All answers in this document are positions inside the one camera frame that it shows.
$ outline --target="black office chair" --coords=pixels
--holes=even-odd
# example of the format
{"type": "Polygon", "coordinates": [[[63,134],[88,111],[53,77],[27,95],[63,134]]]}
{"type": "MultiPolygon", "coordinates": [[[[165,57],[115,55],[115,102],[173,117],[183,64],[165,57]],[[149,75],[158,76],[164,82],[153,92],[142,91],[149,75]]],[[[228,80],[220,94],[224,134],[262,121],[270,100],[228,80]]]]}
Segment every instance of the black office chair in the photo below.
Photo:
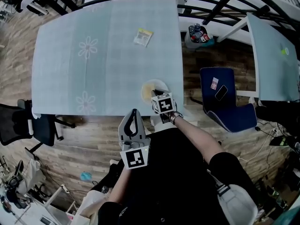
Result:
{"type": "Polygon", "coordinates": [[[0,142],[2,145],[8,144],[25,138],[34,137],[39,144],[32,149],[27,149],[27,155],[36,160],[33,154],[43,144],[47,146],[54,145],[54,137],[59,141],[63,140],[62,136],[58,136],[55,123],[59,123],[71,128],[75,128],[75,124],[68,124],[55,117],[55,115],[42,114],[40,118],[34,119],[31,112],[31,100],[18,100],[18,106],[7,106],[0,104],[0,142]],[[30,132],[29,124],[32,124],[33,133],[30,132]]]}

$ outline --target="shoe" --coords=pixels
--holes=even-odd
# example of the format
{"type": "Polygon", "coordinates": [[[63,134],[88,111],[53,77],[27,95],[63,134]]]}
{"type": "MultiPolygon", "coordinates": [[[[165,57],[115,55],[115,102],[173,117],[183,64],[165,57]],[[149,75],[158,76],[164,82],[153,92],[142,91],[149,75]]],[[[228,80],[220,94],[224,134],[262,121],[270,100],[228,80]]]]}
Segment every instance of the shoe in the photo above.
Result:
{"type": "Polygon", "coordinates": [[[256,102],[255,102],[254,97],[250,97],[250,98],[249,98],[249,103],[252,103],[254,108],[257,107],[257,104],[256,104],[256,102]]]}

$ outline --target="trash bin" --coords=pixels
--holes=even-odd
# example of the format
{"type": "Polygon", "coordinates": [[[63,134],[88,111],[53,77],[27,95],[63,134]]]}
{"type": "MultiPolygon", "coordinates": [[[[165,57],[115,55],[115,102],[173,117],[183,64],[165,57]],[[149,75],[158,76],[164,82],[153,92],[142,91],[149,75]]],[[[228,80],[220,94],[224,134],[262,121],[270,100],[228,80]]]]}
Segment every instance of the trash bin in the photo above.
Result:
{"type": "Polygon", "coordinates": [[[208,35],[206,28],[198,23],[191,25],[184,38],[186,47],[189,49],[197,49],[199,47],[212,46],[215,43],[213,36],[208,35]]]}

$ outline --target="bracelet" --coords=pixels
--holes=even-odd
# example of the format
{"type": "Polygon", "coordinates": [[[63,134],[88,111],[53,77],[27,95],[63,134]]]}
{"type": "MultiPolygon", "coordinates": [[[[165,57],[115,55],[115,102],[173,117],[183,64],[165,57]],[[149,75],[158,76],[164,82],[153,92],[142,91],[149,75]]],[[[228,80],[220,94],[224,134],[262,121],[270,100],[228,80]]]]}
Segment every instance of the bracelet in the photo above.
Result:
{"type": "Polygon", "coordinates": [[[171,122],[173,125],[175,125],[175,118],[177,118],[178,116],[180,116],[180,117],[183,118],[183,115],[182,115],[180,112],[178,112],[178,111],[174,112],[174,113],[172,114],[172,116],[170,117],[170,122],[171,122]]]}

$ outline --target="blue object on floor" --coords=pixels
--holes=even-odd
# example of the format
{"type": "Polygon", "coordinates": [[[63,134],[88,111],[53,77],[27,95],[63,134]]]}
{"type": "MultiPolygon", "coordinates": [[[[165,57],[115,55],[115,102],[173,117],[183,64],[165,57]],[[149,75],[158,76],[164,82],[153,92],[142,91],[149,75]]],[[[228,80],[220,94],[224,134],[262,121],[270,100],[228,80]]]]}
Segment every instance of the blue object on floor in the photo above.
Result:
{"type": "Polygon", "coordinates": [[[92,180],[92,174],[90,174],[89,172],[83,172],[80,175],[80,179],[82,181],[91,181],[92,180]]]}
{"type": "Polygon", "coordinates": [[[252,104],[236,105],[234,73],[227,67],[205,67],[200,70],[204,112],[228,132],[237,133],[257,125],[252,104]],[[213,78],[218,79],[217,89],[210,88],[213,78]],[[218,101],[215,94],[225,85],[227,93],[218,101]]]}

